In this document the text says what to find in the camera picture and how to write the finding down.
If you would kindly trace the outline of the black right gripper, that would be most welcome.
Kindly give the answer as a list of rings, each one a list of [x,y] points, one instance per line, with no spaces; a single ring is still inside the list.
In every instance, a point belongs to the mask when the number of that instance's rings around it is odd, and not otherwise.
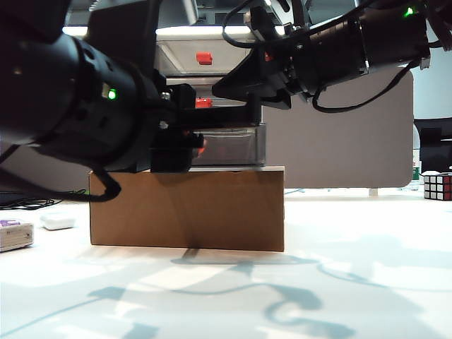
[[[290,109],[301,94],[293,58],[296,42],[262,42],[212,87],[214,96],[236,101],[257,97],[263,106]]]

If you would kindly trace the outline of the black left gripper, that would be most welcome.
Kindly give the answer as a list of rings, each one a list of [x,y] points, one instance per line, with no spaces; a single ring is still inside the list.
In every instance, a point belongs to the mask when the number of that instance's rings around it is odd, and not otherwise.
[[[151,172],[188,172],[204,146],[204,138],[196,129],[247,128],[261,122],[261,103],[255,95],[242,106],[196,108],[196,91],[191,85],[170,85],[168,90],[176,112],[150,147]]]

